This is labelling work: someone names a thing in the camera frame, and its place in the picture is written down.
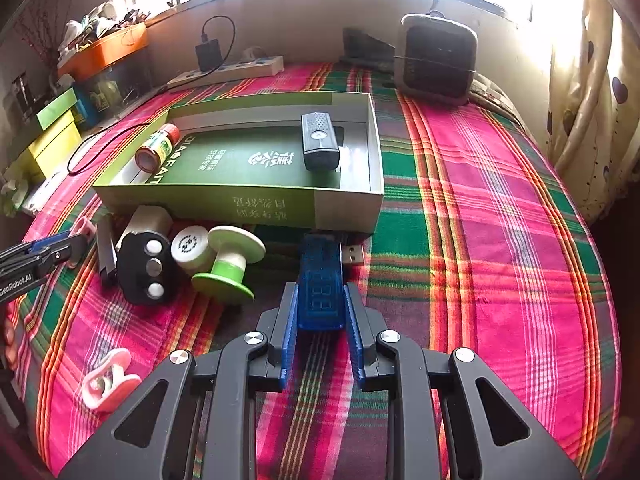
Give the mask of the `pink clip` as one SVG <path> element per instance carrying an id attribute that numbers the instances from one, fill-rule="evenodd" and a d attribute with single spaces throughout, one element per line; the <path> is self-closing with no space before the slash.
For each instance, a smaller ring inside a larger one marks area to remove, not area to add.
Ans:
<path id="1" fill-rule="evenodd" d="M 92 241 L 96 237 L 96 225 L 87 216 L 80 216 L 70 230 L 70 235 L 82 238 L 82 242 L 78 242 L 75 245 L 73 255 L 67 261 L 67 267 L 75 269 L 85 258 Z"/>
<path id="2" fill-rule="evenodd" d="M 100 364 L 81 382 L 81 400 L 90 411 L 113 413 L 142 383 L 137 374 L 128 374 L 131 353 L 116 348 L 107 353 Z"/>

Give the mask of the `silver black lighter bar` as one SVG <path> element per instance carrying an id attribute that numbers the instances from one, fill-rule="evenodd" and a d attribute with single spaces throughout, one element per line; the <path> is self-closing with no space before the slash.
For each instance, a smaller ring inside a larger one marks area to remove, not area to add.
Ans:
<path id="1" fill-rule="evenodd" d="M 96 248 L 98 248 L 99 276 L 103 287 L 116 283 L 117 252 L 115 249 L 112 216 L 106 214 L 96 224 Z"/>

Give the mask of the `black round key fob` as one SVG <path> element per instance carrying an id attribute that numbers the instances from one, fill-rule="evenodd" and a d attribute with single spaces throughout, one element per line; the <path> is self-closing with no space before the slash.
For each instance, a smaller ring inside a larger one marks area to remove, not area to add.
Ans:
<path id="1" fill-rule="evenodd" d="M 117 254 L 116 276 L 130 304 L 156 307 L 171 302 L 178 278 L 168 238 L 154 231 L 128 233 Z"/>

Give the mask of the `blue usb tester dongle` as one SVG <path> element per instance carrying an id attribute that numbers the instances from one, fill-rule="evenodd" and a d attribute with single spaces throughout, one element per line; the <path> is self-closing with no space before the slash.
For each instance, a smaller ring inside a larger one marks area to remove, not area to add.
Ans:
<path id="1" fill-rule="evenodd" d="M 361 245 L 343 246 L 334 236 L 308 234 L 302 243 L 297 293 L 297 327 L 332 332 L 345 327 L 344 264 L 363 263 Z"/>

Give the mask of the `green white spool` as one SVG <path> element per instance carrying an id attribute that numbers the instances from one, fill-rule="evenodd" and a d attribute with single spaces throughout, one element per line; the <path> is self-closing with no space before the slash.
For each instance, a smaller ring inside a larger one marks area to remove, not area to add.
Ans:
<path id="1" fill-rule="evenodd" d="M 192 276 L 193 288 L 226 306 L 253 302 L 254 292 L 243 284 L 243 278 L 249 263 L 258 263 L 265 257 L 264 243 L 237 226 L 215 226 L 209 230 L 207 239 L 216 257 L 208 272 Z"/>

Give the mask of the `pink clip front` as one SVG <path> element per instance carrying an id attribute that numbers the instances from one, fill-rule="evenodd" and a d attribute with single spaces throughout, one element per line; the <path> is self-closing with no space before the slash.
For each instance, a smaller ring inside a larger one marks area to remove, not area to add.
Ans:
<path id="1" fill-rule="evenodd" d="M 128 374 L 131 353 L 116 348 L 107 353 L 100 364 L 81 382 L 81 400 L 90 411 L 113 413 L 142 383 L 137 374 Z"/>

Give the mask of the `black rectangular remote device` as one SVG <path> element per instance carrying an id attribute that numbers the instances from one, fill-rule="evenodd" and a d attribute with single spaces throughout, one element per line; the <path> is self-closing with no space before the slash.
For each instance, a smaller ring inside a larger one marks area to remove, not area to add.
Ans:
<path id="1" fill-rule="evenodd" d="M 309 171 L 333 171 L 340 163 L 335 130 L 328 113 L 312 112 L 300 116 L 303 155 Z"/>

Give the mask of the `yellow green box stack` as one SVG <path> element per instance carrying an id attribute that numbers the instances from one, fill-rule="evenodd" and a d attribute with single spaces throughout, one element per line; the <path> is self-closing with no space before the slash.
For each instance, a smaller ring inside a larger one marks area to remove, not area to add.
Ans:
<path id="1" fill-rule="evenodd" d="M 76 103 L 74 89 L 68 88 L 24 125 L 9 146 L 6 180 L 40 183 L 54 175 L 81 142 L 73 115 Z"/>

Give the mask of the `plaid pink green tablecloth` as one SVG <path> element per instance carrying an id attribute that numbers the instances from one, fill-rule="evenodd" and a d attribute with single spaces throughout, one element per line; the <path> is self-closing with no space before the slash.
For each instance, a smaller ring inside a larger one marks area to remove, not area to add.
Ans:
<path id="1" fill-rule="evenodd" d="M 388 326 L 421 346 L 475 350 L 558 440 L 587 479 L 611 455 L 620 412 L 620 336 L 597 246 L 570 194 L 518 126 L 470 105 L 460 110 L 400 96 L 390 78 L 329 63 L 280 75 L 165 93 L 110 130 L 86 171 L 64 181 L 28 237 L 68 229 L 103 206 L 93 181 L 166 108 L 281 91 L 370 94 L 381 136 L 385 195 L 364 260 L 346 271 Z M 253 328 L 298 269 L 300 236 L 258 228 L 268 245 L 245 275 L 256 299 L 223 307 L 187 278 L 171 304 L 128 304 L 103 288 L 98 257 L 12 304 L 15 382 L 32 444 L 58 472 L 100 426 L 80 382 L 107 351 L 127 348 L 131 370 L 149 374 L 171 350 L 201 354 Z"/>

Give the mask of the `green cardboard box tray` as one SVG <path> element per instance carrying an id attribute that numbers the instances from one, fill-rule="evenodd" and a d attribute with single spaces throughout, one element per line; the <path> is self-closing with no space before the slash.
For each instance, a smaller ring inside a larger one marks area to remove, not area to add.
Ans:
<path id="1" fill-rule="evenodd" d="M 302 121 L 328 113 L 340 163 L 304 164 Z M 154 174 L 134 154 L 171 122 L 180 140 Z M 140 205 L 176 219 L 371 234 L 384 197 L 378 123 L 370 94 L 284 92 L 177 104 L 139 131 L 93 185 L 114 214 Z"/>

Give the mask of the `orange storage tray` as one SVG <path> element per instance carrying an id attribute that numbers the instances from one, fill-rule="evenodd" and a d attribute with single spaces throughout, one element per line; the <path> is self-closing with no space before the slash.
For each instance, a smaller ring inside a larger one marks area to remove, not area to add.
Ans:
<path id="1" fill-rule="evenodd" d="M 90 79 L 108 66 L 149 45 L 144 23 L 113 32 L 70 57 L 58 68 L 58 78 L 69 74 L 76 81 Z"/>

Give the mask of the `black charger brick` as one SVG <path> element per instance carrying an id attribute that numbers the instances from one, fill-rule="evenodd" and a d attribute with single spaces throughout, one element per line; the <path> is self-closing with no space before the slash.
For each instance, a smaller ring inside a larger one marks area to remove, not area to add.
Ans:
<path id="1" fill-rule="evenodd" d="M 206 40 L 195 46 L 198 68 L 202 73 L 216 70 L 222 63 L 222 55 L 217 39 Z"/>

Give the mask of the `white power strip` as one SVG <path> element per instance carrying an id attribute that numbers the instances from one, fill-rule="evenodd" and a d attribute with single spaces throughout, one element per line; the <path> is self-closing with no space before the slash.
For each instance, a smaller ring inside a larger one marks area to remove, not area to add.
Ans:
<path id="1" fill-rule="evenodd" d="M 221 82 L 237 81 L 248 78 L 271 77 L 284 70 L 284 58 L 258 58 L 257 60 L 223 65 L 213 72 L 202 73 L 199 70 L 189 70 L 171 79 L 166 84 L 168 90 L 175 88 L 198 88 L 220 84 Z"/>

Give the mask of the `small black grey heater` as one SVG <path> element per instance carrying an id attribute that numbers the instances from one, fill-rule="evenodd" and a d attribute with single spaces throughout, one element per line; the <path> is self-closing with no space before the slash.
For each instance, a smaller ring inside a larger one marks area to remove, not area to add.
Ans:
<path id="1" fill-rule="evenodd" d="M 432 14 L 406 14 L 394 55 L 396 88 L 406 96 L 459 106 L 468 102 L 478 40 L 472 28 Z"/>

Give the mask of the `cream patterned curtain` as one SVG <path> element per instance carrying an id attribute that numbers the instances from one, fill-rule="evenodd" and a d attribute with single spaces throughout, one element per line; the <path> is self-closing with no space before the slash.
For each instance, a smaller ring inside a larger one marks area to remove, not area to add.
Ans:
<path id="1" fill-rule="evenodd" d="M 639 46 L 608 0 L 552 13 L 548 159 L 589 223 L 639 181 Z"/>

